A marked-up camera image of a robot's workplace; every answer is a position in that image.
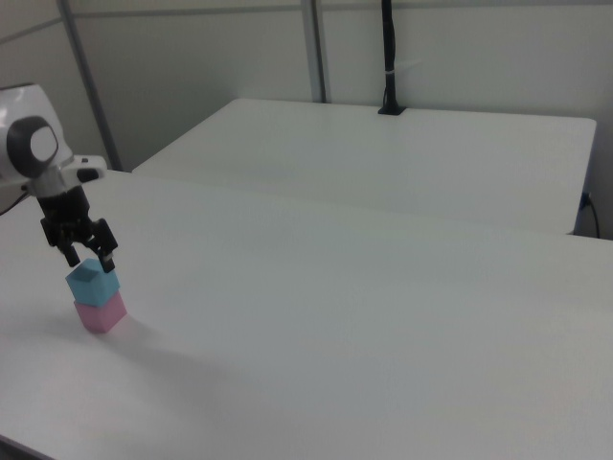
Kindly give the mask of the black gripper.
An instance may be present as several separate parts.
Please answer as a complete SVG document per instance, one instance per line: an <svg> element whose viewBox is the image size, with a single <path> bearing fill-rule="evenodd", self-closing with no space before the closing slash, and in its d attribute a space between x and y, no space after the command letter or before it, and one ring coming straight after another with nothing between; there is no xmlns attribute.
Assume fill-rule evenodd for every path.
<svg viewBox="0 0 613 460"><path fill-rule="evenodd" d="M78 242L96 253L105 273L115 269L113 251L118 243L104 218L95 221L89 218L90 205L81 186L59 195L39 197L37 202L43 212L41 225L48 243L60 250L70 267L80 263L73 245Z"/></svg>

